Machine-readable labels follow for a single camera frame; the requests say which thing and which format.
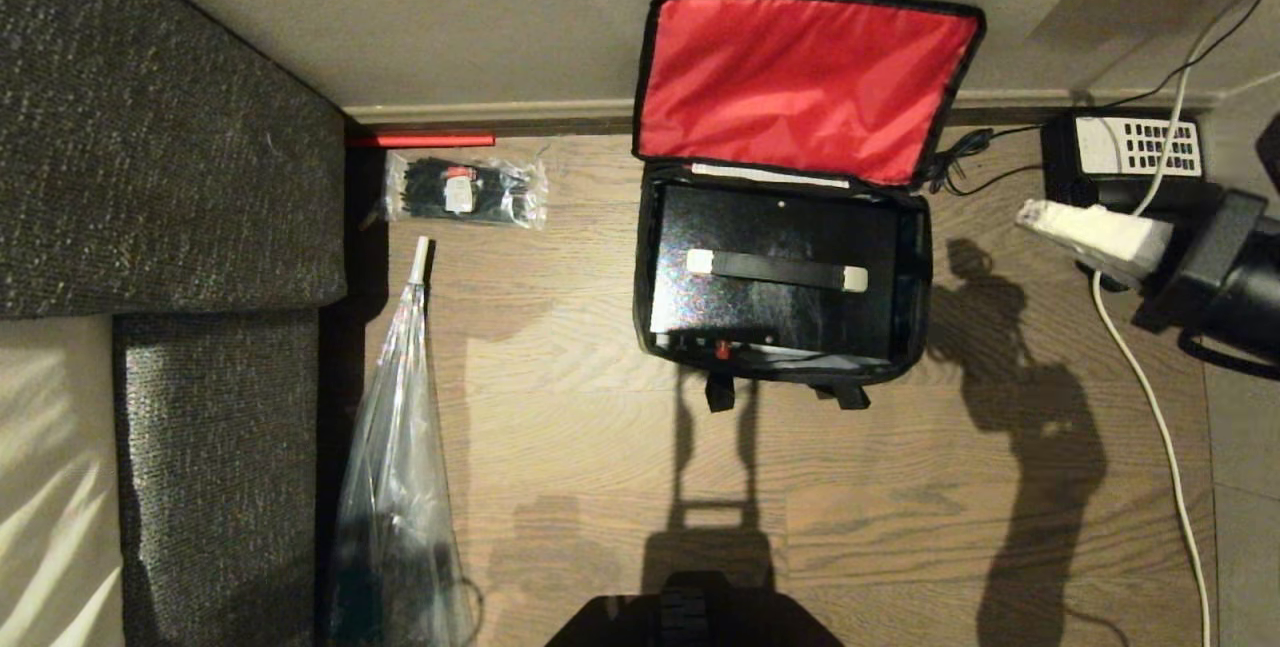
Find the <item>wooden floor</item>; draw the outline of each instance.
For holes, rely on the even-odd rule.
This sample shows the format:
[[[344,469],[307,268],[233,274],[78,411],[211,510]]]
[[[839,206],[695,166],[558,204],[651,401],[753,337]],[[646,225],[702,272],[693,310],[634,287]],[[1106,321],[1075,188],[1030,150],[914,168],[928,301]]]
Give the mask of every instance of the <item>wooden floor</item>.
[[[591,597],[639,593],[689,561],[744,587],[772,569],[850,646],[1199,643],[1138,383],[1083,274],[1012,225],[1038,173],[929,197],[928,355],[868,388],[869,410],[768,383],[754,411],[712,415],[696,375],[636,346],[630,138],[549,145],[547,229],[393,224],[393,300],[366,332],[371,361],[416,237],[438,240],[430,338],[462,560],[484,593],[479,644],[543,644]],[[966,168],[986,179],[1038,151],[1034,132],[1015,135]],[[1203,372],[1171,336],[1121,329],[1169,419],[1215,603]],[[754,474],[758,519],[672,523],[681,410],[685,500],[746,500]]]

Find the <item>bag lid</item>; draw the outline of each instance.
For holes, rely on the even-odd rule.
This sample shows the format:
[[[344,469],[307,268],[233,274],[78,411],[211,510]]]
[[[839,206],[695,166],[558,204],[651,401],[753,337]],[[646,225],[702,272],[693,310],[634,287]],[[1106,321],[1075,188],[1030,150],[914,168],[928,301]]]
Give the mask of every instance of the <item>bag lid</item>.
[[[632,152],[919,186],[984,31],[924,0],[653,0]]]

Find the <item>plastic bag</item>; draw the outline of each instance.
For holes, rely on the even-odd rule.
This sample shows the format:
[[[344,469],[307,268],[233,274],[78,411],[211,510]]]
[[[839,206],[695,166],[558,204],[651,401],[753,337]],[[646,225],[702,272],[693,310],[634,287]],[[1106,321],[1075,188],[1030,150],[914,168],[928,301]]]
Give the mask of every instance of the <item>plastic bag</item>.
[[[548,191],[540,155],[502,147],[390,150],[387,219],[439,218],[540,229],[547,223]]]
[[[428,246],[420,237],[356,422],[333,551],[333,646],[461,646],[474,637],[428,365]]]

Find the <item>black bag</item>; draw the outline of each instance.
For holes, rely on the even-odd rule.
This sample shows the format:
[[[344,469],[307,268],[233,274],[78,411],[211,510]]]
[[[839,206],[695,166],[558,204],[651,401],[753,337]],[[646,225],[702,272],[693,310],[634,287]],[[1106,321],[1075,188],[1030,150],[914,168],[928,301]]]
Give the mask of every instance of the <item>black bag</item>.
[[[937,137],[984,32],[922,0],[654,0],[635,325],[650,354],[841,407],[923,355]]]

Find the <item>baseboard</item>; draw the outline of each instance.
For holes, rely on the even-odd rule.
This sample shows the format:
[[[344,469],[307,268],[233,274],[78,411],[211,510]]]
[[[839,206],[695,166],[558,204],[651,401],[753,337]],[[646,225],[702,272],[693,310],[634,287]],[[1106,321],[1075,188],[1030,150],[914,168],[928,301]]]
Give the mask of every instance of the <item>baseboard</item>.
[[[955,124],[1014,123],[1038,120],[1056,110],[1097,105],[1132,97],[1139,90],[1116,90],[1079,95],[1068,90],[961,90],[952,105]],[[1212,109],[1216,94],[1188,95],[1183,109],[1196,114]],[[384,131],[412,127],[508,127],[525,131],[532,126],[590,126],[593,131],[626,132],[631,126],[632,100],[562,100],[527,102],[480,102],[453,105],[356,105],[344,108],[360,124]],[[1172,105],[1172,92],[1143,100],[1144,109]]]

